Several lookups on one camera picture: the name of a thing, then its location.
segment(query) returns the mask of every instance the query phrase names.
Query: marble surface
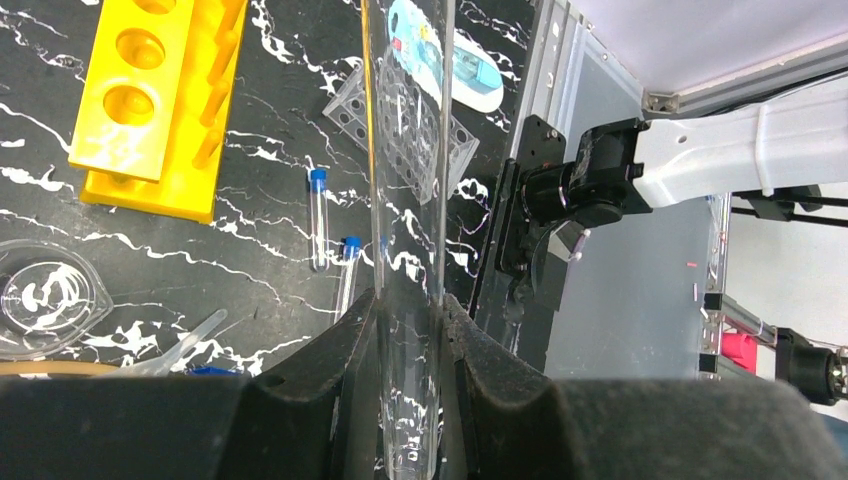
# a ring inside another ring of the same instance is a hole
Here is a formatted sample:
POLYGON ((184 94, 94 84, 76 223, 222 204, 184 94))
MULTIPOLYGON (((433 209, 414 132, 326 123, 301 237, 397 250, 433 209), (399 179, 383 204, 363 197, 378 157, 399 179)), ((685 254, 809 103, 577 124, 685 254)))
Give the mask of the marble surface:
MULTIPOLYGON (((449 202, 447 289, 465 302, 478 269, 532 8, 458 0, 456 25, 498 62, 501 108, 454 103, 481 139, 449 202)), ((230 317, 185 358, 255 375, 331 322, 338 270, 308 259, 306 174, 329 170, 330 233, 367 244, 357 291, 373 282, 365 153, 321 110, 361 61, 356 0, 250 0, 215 221, 201 225, 77 200, 67 164, 99 0, 0 0, 0 241, 52 241, 91 261, 114 311, 58 354, 128 365, 176 343, 218 308, 230 317)))

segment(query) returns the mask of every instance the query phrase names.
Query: transparent bowl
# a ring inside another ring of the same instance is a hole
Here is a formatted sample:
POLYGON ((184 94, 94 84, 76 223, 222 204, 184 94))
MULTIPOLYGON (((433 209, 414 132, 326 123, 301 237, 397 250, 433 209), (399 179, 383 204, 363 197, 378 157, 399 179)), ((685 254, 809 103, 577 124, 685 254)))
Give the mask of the transparent bowl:
POLYGON ((49 355, 112 311, 88 261, 38 240, 0 243, 0 358, 49 355))

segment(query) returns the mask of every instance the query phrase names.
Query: vial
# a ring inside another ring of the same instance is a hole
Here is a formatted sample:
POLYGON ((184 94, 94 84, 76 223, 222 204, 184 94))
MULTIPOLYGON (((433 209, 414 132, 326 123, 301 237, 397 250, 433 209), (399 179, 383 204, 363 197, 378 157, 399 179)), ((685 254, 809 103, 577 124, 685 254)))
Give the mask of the vial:
POLYGON ((339 321, 340 318, 350 308, 353 303, 353 290, 356 284, 356 265, 359 263, 359 256, 362 242, 359 237, 345 238, 344 250, 342 251, 342 271, 339 276, 339 290, 336 294, 336 313, 333 317, 333 323, 339 321))
POLYGON ((312 237, 312 269, 323 272, 330 266, 330 227, 327 219, 327 171, 316 168, 309 172, 309 222, 312 237))

